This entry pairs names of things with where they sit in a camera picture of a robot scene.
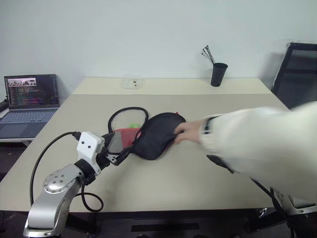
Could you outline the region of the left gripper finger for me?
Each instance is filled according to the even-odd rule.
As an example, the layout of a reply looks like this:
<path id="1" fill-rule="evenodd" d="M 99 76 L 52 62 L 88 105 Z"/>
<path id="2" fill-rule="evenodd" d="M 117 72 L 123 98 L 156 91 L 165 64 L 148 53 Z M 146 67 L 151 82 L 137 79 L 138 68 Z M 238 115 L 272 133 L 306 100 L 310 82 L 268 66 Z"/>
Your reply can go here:
<path id="1" fill-rule="evenodd" d="M 105 134 L 102 136 L 102 138 L 105 140 L 104 148 L 105 149 L 111 149 L 116 144 L 116 135 L 114 132 Z"/>
<path id="2" fill-rule="evenodd" d="M 120 165 L 130 154 L 131 148 L 125 148 L 120 153 L 110 153 L 107 154 L 107 159 L 115 166 Z"/>

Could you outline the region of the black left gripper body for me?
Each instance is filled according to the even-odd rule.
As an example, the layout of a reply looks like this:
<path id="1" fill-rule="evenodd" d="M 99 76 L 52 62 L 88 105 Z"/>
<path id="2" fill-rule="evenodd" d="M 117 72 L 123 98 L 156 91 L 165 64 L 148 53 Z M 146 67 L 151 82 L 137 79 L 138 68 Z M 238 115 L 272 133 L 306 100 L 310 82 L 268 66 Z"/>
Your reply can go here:
<path id="1" fill-rule="evenodd" d="M 102 146 L 102 149 L 100 153 L 96 157 L 97 164 L 99 165 L 100 169 L 103 170 L 104 168 L 108 167 L 111 162 L 107 159 L 107 154 L 110 153 L 118 153 L 118 142 L 116 141 L 116 144 L 111 149 L 105 149 L 104 145 Z"/>

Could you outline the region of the person's bare hand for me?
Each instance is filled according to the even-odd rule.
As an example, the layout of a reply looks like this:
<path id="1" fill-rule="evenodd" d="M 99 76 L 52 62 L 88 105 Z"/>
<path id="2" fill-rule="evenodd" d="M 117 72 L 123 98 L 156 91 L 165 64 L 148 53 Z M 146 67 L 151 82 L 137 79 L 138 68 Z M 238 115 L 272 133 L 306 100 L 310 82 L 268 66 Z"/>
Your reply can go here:
<path id="1" fill-rule="evenodd" d="M 181 141 L 200 143 L 199 135 L 202 122 L 202 120 L 197 120 L 191 122 L 183 122 L 178 125 L 174 130 L 174 134 L 176 134 L 174 143 L 179 144 Z"/>

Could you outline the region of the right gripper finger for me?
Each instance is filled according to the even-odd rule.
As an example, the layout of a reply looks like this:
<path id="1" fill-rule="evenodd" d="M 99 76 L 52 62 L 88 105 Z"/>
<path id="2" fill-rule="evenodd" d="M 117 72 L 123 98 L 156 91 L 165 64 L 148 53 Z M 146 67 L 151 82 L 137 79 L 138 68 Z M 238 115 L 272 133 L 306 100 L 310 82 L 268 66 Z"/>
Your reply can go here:
<path id="1" fill-rule="evenodd" d="M 234 174 L 234 171 L 228 166 L 227 163 L 225 163 L 223 161 L 222 158 L 218 157 L 218 156 L 215 156 L 215 155 L 206 155 L 206 157 L 212 161 L 214 164 L 228 170 L 231 174 Z"/>

